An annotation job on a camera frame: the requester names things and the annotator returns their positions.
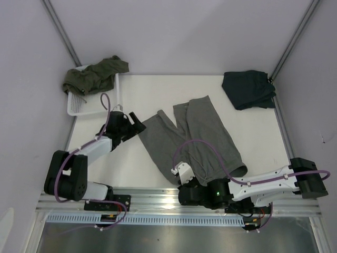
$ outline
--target white plastic basket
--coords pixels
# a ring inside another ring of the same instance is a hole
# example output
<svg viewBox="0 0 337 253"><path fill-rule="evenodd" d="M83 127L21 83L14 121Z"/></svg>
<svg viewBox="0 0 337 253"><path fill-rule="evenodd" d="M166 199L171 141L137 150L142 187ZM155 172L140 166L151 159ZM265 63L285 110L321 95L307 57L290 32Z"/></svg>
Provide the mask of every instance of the white plastic basket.
<svg viewBox="0 0 337 253"><path fill-rule="evenodd" d="M87 66L77 67L77 70L84 70ZM115 75L115 88L107 91L107 95L110 98L111 109L119 105L120 110L120 81L118 74ZM78 96L72 92L68 93L68 106L67 112L71 116L83 116L94 113L106 112L101 104L100 100L101 92L94 95ZM103 98L103 102L107 105L106 99Z"/></svg>

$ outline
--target white table surface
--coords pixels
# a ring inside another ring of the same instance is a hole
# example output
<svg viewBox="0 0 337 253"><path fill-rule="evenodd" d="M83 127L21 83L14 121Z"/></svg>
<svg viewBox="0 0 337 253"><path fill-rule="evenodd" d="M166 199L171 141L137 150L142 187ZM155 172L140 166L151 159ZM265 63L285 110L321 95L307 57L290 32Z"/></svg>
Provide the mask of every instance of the white table surface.
<svg viewBox="0 0 337 253"><path fill-rule="evenodd" d="M134 111L139 120L144 121L163 109L175 123L173 105L209 95L248 167L247 176L289 164L274 110L235 110L221 88L222 80L223 76L121 75L124 113ZM113 107L114 90L108 94ZM106 113L79 116L69 149L93 139L105 120ZM153 163L138 136L92 163L88 168L88 180L114 187L173 187Z"/></svg>

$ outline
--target pant leg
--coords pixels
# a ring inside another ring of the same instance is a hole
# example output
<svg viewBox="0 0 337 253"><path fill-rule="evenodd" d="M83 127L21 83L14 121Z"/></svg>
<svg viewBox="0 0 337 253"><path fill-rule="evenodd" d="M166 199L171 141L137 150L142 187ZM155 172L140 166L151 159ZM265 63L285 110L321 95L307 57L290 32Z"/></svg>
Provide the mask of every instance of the pant leg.
<svg viewBox="0 0 337 253"><path fill-rule="evenodd" d="M186 118L181 126L189 132L189 139L201 139L212 144L223 158L232 176L242 177L247 173L247 167L242 162L241 155L222 124L209 96L190 100L188 104L176 105L174 112L177 124L180 118ZM226 176L216 155L206 144L191 143L184 150L187 150L190 155L190 165L200 184L205 186L209 181Z"/></svg>
<svg viewBox="0 0 337 253"><path fill-rule="evenodd" d="M170 183L178 185L179 177L175 177L171 169L175 151L185 142L182 129L178 129L162 110L143 124L146 129L138 136L151 159ZM179 154L177 161L189 162L185 153Z"/></svg>

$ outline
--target gray fabric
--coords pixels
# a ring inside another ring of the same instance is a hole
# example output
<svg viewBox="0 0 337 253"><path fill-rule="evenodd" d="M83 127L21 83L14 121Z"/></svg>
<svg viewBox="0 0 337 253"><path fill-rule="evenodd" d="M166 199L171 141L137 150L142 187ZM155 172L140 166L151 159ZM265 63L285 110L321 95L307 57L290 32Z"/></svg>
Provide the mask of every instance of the gray fabric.
<svg viewBox="0 0 337 253"><path fill-rule="evenodd" d="M190 139L202 139L211 143L222 156L232 176L242 177L247 173L247 167L209 96L175 105L173 110L177 127L160 110L143 122L146 129L138 135L168 181L178 184L179 178L171 173L172 158L177 148ZM194 142L185 146L177 156L176 164L181 161L191 165L201 185L205 186L207 182L226 176L216 155L204 143Z"/></svg>

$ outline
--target white wall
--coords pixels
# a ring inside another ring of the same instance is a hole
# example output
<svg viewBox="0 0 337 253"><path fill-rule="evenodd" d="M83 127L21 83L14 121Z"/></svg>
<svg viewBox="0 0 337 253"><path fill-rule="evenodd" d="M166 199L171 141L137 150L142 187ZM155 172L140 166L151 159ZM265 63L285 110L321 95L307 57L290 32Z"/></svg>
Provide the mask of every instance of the white wall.
<svg viewBox="0 0 337 253"><path fill-rule="evenodd" d="M337 1L324 0L277 77L277 93L295 153L331 171L320 198L337 250Z"/></svg>
<svg viewBox="0 0 337 253"><path fill-rule="evenodd" d="M38 0L2 0L0 34L0 216L14 208L3 252L18 253L70 130L61 83L74 65Z"/></svg>
<svg viewBox="0 0 337 253"><path fill-rule="evenodd" d="M271 73L311 0L57 0L82 64L117 54L132 74Z"/></svg>

